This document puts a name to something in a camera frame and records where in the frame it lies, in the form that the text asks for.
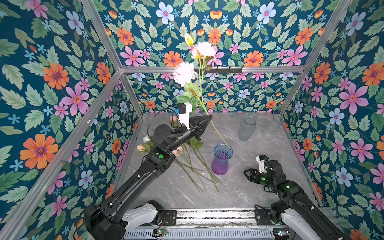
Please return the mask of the pink carnation spray stem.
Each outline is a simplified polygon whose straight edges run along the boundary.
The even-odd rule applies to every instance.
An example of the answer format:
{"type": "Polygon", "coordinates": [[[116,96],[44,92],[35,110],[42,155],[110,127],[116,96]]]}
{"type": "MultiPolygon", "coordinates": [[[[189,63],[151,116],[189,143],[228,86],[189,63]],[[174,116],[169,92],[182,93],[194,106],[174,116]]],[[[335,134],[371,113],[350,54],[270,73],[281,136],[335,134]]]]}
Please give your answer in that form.
{"type": "Polygon", "coordinates": [[[192,62],[182,62],[173,72],[174,80],[184,88],[181,96],[177,97],[177,103],[191,103],[192,112],[202,108],[206,115],[209,115],[208,105],[203,96],[203,80],[210,63],[216,59],[216,51],[209,42],[196,42],[196,39],[185,34],[185,44],[192,48],[192,62]]]}

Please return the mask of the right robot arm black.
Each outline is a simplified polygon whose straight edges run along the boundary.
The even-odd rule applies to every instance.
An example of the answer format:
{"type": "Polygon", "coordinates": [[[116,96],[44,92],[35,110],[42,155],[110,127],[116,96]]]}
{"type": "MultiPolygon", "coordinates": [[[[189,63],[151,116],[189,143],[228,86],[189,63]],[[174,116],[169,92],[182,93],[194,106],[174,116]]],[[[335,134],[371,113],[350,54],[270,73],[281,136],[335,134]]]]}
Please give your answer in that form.
{"type": "Polygon", "coordinates": [[[262,185],[265,192],[279,197],[269,210],[272,223],[287,225],[303,240],[350,239],[312,203],[296,182],[286,178],[278,161],[261,160],[258,164],[258,169],[245,170],[244,175],[249,182],[262,185]]]}

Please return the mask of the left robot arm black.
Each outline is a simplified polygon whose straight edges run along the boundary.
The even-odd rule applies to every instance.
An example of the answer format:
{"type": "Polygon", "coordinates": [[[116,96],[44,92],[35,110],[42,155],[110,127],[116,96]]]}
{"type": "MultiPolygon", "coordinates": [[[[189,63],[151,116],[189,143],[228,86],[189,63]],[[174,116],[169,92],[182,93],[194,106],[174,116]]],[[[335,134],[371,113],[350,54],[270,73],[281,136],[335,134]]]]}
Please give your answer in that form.
{"type": "Polygon", "coordinates": [[[126,232],[139,226],[164,222],[164,208],[154,200],[132,210],[129,206],[172,165],[176,158],[173,151],[191,139],[201,140],[212,118],[211,115],[190,117],[179,128],[162,124],[154,129],[150,137],[154,146],[138,170],[101,204],[86,208],[86,229],[94,239],[121,240],[126,232]]]}

